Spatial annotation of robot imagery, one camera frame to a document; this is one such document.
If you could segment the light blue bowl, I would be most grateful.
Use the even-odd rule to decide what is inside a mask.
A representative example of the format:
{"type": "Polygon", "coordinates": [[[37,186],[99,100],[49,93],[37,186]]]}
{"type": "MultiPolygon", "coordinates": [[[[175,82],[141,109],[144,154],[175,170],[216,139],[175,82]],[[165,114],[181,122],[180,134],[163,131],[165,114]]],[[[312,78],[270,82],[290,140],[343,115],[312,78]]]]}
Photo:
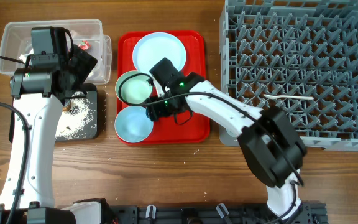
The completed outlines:
{"type": "Polygon", "coordinates": [[[154,122],[147,116],[147,110],[141,106],[128,106],[118,112],[114,127],[116,134],[125,142],[138,143],[149,137],[154,122]]]}

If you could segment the mint green bowl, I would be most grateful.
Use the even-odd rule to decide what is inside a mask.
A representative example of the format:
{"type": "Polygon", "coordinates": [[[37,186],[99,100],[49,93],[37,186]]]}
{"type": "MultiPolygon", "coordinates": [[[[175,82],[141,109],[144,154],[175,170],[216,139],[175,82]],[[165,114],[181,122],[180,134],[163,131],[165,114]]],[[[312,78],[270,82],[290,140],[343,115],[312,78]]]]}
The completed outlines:
{"type": "Polygon", "coordinates": [[[124,103],[141,104],[152,94],[151,81],[148,74],[136,70],[126,72],[117,79],[116,95],[124,103]]]}

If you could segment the brown food scrap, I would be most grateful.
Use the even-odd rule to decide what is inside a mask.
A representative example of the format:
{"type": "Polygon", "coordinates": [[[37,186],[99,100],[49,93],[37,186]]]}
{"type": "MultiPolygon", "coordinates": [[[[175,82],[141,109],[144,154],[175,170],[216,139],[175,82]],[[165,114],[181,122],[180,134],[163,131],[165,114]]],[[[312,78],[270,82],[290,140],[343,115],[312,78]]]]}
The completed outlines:
{"type": "Polygon", "coordinates": [[[70,109],[71,109],[71,101],[68,100],[68,101],[66,101],[65,104],[63,105],[62,111],[63,111],[63,112],[67,112],[67,111],[69,111],[70,109]]]}

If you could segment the white napkin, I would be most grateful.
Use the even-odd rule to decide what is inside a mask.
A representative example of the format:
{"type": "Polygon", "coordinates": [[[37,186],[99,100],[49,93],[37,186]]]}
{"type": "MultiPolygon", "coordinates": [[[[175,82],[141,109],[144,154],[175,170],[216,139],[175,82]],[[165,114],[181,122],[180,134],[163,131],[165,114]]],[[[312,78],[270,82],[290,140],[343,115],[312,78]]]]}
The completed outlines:
{"type": "Polygon", "coordinates": [[[34,53],[34,48],[32,47],[32,44],[30,44],[24,49],[24,52],[22,54],[20,54],[19,60],[21,60],[23,63],[25,63],[27,60],[27,57],[33,53],[34,53]]]}

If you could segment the white rice pile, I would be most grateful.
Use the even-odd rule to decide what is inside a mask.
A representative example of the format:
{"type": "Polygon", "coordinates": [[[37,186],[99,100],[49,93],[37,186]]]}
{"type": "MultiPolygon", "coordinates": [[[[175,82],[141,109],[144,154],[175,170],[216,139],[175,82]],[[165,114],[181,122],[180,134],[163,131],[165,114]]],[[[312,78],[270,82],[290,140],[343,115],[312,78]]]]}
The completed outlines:
{"type": "Polygon", "coordinates": [[[92,139],[97,135],[97,93],[87,91],[86,98],[71,99],[71,109],[62,112],[55,140],[74,141],[92,139]]]}

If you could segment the light blue round plate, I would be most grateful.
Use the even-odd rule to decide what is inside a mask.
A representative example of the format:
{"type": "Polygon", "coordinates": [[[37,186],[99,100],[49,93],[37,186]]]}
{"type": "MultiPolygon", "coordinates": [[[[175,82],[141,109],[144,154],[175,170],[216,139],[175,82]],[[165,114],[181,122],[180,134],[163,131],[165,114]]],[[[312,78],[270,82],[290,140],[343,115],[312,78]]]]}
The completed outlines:
{"type": "Polygon", "coordinates": [[[161,59],[167,58],[177,70],[186,64],[186,49],[174,35],[154,32],[141,38],[132,52],[132,61],[139,72],[150,74],[150,69],[161,59]]]}

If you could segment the white plastic spoon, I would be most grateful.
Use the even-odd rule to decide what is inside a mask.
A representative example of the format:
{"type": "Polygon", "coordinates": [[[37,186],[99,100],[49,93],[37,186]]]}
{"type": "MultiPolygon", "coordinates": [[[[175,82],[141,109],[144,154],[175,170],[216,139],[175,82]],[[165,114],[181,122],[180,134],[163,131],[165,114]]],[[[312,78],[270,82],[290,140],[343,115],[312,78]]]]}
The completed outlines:
{"type": "Polygon", "coordinates": [[[264,94],[264,97],[271,99],[271,100],[278,100],[278,99],[314,100],[314,98],[312,96],[267,95],[267,94],[264,94]]]}

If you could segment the red snack wrapper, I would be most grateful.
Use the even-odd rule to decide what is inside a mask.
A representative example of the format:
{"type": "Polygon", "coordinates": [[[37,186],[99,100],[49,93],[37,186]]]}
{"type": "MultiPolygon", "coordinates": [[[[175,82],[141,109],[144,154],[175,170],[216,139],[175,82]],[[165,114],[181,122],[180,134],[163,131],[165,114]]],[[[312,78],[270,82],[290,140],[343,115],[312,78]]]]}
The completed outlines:
{"type": "Polygon", "coordinates": [[[81,48],[82,50],[88,50],[91,47],[91,44],[87,41],[87,40],[82,40],[79,44],[78,44],[79,48],[81,48]]]}

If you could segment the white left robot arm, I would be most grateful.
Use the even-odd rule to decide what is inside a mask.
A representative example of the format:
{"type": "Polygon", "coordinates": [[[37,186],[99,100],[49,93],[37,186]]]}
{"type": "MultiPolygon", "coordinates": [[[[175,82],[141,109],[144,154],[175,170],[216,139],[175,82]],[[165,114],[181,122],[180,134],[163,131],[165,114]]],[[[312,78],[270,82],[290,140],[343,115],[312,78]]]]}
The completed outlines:
{"type": "Polygon", "coordinates": [[[105,223],[112,211],[104,199],[55,208],[52,163],[55,134],[66,100],[76,92],[97,59],[73,43],[63,27],[34,27],[34,52],[10,80],[14,113],[11,158],[0,195],[0,223],[105,223]]]}

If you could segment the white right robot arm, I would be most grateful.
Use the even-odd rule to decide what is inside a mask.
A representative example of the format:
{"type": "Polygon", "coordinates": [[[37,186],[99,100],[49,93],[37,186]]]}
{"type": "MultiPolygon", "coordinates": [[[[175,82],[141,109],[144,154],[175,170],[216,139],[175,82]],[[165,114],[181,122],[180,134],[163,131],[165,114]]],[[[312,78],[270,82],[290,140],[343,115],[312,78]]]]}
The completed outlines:
{"type": "Polygon", "coordinates": [[[241,103],[195,72],[184,75],[167,58],[157,62],[150,74],[163,93],[148,107],[158,109],[158,117],[188,110],[231,132],[248,168],[267,187],[267,207],[274,220],[292,220],[301,205],[298,186],[304,184],[300,169],[307,149],[284,110],[241,103]]]}

